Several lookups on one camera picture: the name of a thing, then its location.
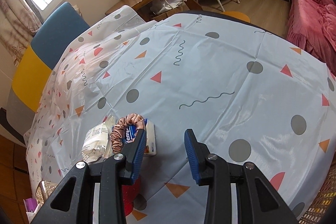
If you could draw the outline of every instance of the woven basket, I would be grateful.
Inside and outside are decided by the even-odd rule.
[[[316,224],[325,214],[328,206],[336,196],[336,156],[334,157],[328,175],[307,212],[300,219],[299,224]]]

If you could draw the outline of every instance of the beige curtain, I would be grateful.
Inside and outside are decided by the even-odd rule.
[[[25,0],[0,0],[0,42],[18,66],[41,22]]]

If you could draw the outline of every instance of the pink blanket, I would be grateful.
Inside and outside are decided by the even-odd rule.
[[[292,0],[287,40],[336,74],[336,6],[332,0]]]

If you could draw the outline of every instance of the orange stool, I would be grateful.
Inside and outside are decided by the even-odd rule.
[[[243,20],[243,21],[248,22],[248,23],[251,22],[250,18],[247,15],[245,15],[241,12],[227,11],[227,12],[222,12],[221,14],[231,16],[231,17],[234,17],[234,18],[238,18],[238,19]]]

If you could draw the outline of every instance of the silver screw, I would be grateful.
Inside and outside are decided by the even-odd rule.
[[[216,154],[209,154],[208,159],[209,160],[216,160],[216,159],[218,159],[218,156]]]
[[[253,162],[247,162],[247,163],[245,163],[245,167],[247,168],[247,169],[253,169],[254,167],[255,167],[255,165],[254,165],[254,163]]]
[[[84,167],[85,167],[85,162],[83,162],[83,161],[79,161],[78,163],[76,163],[76,167],[77,167],[78,169],[82,169],[82,168],[84,168]]]
[[[124,158],[124,155],[123,154],[115,154],[114,156],[113,156],[113,158],[115,159],[115,160],[122,160],[123,158]]]

